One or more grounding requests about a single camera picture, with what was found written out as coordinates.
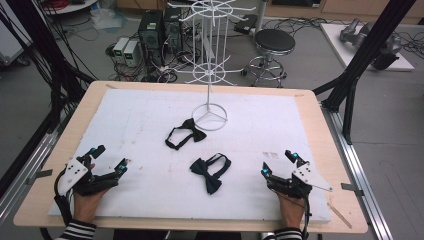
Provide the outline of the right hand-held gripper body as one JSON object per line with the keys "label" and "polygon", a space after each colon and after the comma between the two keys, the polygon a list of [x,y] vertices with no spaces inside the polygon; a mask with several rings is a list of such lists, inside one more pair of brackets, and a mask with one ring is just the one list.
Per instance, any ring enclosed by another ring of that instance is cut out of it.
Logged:
{"label": "right hand-held gripper body", "polygon": [[272,174],[273,180],[267,181],[267,187],[291,198],[306,198],[313,188],[333,191],[333,187],[310,162],[301,167],[283,164]]}

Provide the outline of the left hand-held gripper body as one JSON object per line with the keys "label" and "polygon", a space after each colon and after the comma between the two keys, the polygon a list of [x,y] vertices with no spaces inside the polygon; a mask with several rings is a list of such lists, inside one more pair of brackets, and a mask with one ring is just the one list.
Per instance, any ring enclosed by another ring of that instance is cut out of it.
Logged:
{"label": "left hand-held gripper body", "polygon": [[57,193],[64,196],[69,190],[73,190],[82,196],[94,195],[117,186],[118,181],[119,174],[117,172],[102,176],[93,175],[91,157],[77,157],[67,163],[65,172],[59,180]]}

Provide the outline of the black bow tie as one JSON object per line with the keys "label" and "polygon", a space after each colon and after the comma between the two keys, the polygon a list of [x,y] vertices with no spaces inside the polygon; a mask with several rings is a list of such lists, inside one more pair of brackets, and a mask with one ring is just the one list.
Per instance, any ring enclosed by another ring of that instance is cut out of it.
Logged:
{"label": "black bow tie", "polygon": [[[217,172],[210,174],[208,169],[211,165],[216,163],[218,160],[223,160],[223,167]],[[216,153],[207,160],[198,158],[191,166],[190,170],[192,173],[201,175],[205,179],[206,191],[208,194],[214,194],[222,185],[220,177],[229,169],[231,166],[231,160],[228,159],[222,153]]]}
{"label": "black bow tie", "polygon": [[[171,142],[171,137],[175,130],[190,130],[191,133],[188,134],[183,140],[181,140],[177,145]],[[168,134],[168,137],[165,139],[165,144],[174,150],[179,150],[184,146],[190,139],[193,139],[194,142],[200,142],[207,137],[207,134],[203,131],[196,128],[196,124],[193,118],[186,119],[180,126],[174,127],[171,132]]]}

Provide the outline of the white wire display rack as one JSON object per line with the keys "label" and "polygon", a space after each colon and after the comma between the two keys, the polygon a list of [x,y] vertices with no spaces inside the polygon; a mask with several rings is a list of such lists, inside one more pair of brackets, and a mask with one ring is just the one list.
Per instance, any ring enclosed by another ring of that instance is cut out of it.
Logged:
{"label": "white wire display rack", "polygon": [[171,7],[188,8],[190,14],[181,18],[182,22],[192,21],[192,30],[196,24],[201,27],[200,47],[201,57],[198,61],[195,56],[188,60],[192,64],[190,74],[193,76],[191,83],[204,83],[207,85],[206,101],[192,111],[195,125],[205,131],[217,131],[228,123],[226,109],[211,99],[212,86],[218,83],[227,83],[234,86],[226,79],[228,73],[237,73],[237,70],[226,70],[225,63],[230,59],[226,55],[228,25],[231,18],[246,21],[234,14],[235,10],[253,11],[253,8],[233,7],[236,0],[199,0],[190,5],[171,4]]}

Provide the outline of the person's left hand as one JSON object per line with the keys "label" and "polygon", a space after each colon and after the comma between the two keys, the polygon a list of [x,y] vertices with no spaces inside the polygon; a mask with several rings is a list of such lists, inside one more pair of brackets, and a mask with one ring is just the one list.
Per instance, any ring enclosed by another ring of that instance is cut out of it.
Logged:
{"label": "person's left hand", "polygon": [[96,216],[96,210],[106,193],[107,190],[89,196],[75,193],[73,218],[81,222],[92,223]]}

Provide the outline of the wooden table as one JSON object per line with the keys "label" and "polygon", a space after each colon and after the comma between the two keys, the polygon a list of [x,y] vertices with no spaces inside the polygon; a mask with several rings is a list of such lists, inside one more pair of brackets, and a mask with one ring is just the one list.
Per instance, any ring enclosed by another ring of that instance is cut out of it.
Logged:
{"label": "wooden table", "polygon": [[[200,92],[207,94],[202,85],[157,84],[97,81],[87,90],[77,110],[66,126],[58,143],[49,156],[44,170],[53,169],[52,175],[38,178],[19,207],[14,222],[18,226],[48,227],[59,226],[62,218],[54,205],[54,180],[66,163],[76,157],[79,142],[94,117],[103,96],[109,89]],[[348,182],[327,123],[323,117],[315,95],[309,90],[252,88],[236,86],[213,86],[212,93],[235,93],[254,95],[293,96],[300,107],[301,121],[319,173],[333,187],[329,192],[314,189],[310,195],[312,217],[309,228],[319,233],[363,233],[367,225],[355,195],[341,188]],[[331,203],[352,224],[349,229],[327,206]],[[216,230],[216,231],[253,231],[266,232],[277,229],[277,220],[200,220],[200,219],[160,219],[141,217],[102,217],[98,215],[97,224],[102,228],[145,228],[172,230]]]}

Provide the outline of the thin wooden stick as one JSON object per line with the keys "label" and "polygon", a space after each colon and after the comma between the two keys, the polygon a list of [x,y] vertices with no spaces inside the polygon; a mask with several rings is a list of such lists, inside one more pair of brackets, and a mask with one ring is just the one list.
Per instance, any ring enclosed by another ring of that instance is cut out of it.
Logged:
{"label": "thin wooden stick", "polygon": [[352,224],[344,217],[344,215],[340,211],[338,211],[331,203],[327,203],[327,206],[349,229],[352,229]]}

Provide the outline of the black round stool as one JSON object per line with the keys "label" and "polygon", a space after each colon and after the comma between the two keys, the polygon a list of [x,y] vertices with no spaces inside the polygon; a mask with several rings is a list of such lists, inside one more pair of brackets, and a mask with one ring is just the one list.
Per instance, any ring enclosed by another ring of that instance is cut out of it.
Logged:
{"label": "black round stool", "polygon": [[255,77],[252,87],[259,81],[277,81],[278,88],[281,88],[282,81],[287,78],[287,72],[277,57],[291,54],[296,45],[295,39],[279,29],[262,29],[255,34],[254,43],[258,56],[249,61],[242,69],[241,75],[250,73]]}

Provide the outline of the white floor board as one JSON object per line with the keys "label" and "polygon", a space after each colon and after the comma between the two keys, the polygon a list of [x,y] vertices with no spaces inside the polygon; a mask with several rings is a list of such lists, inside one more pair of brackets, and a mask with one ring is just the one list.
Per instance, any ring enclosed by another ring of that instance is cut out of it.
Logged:
{"label": "white floor board", "polygon": [[[340,32],[346,28],[346,25],[322,23],[320,27],[327,40],[331,43],[338,59],[342,65],[346,67],[351,62],[357,51],[350,42],[342,42],[339,39]],[[405,57],[402,56],[401,53],[397,53],[396,56],[398,59],[386,68],[386,71],[409,72],[414,70],[414,67]]]}

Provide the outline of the black computer tower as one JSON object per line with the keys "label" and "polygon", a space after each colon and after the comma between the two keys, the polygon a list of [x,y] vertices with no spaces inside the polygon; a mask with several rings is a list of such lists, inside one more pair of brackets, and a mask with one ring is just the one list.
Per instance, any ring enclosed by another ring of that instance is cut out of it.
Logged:
{"label": "black computer tower", "polygon": [[180,52],[182,47],[182,26],[180,21],[181,9],[167,7],[164,13],[165,33],[168,48],[174,54]]}
{"label": "black computer tower", "polygon": [[164,43],[164,22],[162,10],[146,10],[141,18],[138,34],[145,61],[162,66],[162,46]]}

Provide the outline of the clear plastic bag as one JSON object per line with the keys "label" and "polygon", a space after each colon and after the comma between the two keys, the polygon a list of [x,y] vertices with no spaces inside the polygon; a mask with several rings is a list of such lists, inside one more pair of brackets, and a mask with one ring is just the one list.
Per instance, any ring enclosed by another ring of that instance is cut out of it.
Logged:
{"label": "clear plastic bag", "polygon": [[93,27],[96,30],[116,32],[126,24],[126,19],[113,9],[94,9],[90,11]]}

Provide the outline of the grey robot part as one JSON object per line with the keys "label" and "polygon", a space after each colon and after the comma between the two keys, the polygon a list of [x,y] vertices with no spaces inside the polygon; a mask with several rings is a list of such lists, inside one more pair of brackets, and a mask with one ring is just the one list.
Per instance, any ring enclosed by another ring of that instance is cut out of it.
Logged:
{"label": "grey robot part", "polygon": [[[343,43],[350,42],[356,49],[358,49],[365,41],[373,26],[374,22],[368,22],[362,26],[359,32],[356,32],[356,27],[360,20],[355,18],[347,27],[340,31],[339,40]],[[399,59],[397,54],[401,50],[401,38],[392,33],[380,48],[376,57],[372,60],[371,66],[375,70],[385,70]]]}

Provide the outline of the black flat box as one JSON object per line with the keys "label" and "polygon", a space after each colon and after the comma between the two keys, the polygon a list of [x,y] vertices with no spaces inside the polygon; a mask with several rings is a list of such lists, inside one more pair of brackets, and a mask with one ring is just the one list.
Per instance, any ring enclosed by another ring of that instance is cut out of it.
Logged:
{"label": "black flat box", "polygon": [[234,30],[238,33],[248,34],[256,26],[256,21],[256,14],[244,15],[243,19],[235,24]]}

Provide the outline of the grey metal bracket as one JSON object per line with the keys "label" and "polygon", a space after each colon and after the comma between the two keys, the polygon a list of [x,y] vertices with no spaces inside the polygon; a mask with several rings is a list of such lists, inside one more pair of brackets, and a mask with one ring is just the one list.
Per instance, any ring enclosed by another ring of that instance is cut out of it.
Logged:
{"label": "grey metal bracket", "polygon": [[53,169],[43,170],[43,171],[36,172],[32,177],[29,177],[29,178],[26,179],[26,184],[27,185],[33,185],[34,182],[38,178],[43,178],[43,177],[51,176],[52,175],[52,172],[53,172]]}
{"label": "grey metal bracket", "polygon": [[347,190],[347,191],[352,191],[352,192],[354,192],[355,193],[355,195],[357,196],[357,197],[361,197],[361,196],[363,196],[364,195],[364,191],[363,190],[361,190],[361,189],[359,189],[356,185],[354,185],[354,184],[348,184],[348,183],[342,183],[341,184],[341,188],[343,189],[343,190]]}

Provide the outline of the black metal frame post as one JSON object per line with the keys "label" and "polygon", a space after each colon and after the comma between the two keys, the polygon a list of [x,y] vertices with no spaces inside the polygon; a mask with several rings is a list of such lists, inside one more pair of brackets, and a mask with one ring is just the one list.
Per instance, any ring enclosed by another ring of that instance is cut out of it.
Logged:
{"label": "black metal frame post", "polygon": [[351,125],[357,83],[369,64],[377,56],[383,43],[400,24],[415,2],[416,0],[389,0],[364,43],[359,47],[345,70],[334,80],[313,90],[315,95],[331,90],[330,95],[322,101],[322,106],[332,113],[338,113],[340,104],[345,102],[342,136],[349,145],[352,144]]}
{"label": "black metal frame post", "polygon": [[6,0],[12,12],[32,40],[35,49],[26,45],[16,32],[17,27],[6,14],[0,20],[11,31],[51,90],[51,111],[47,115],[48,132],[61,124],[62,110],[75,109],[95,78],[67,61],[54,36],[32,0]]}

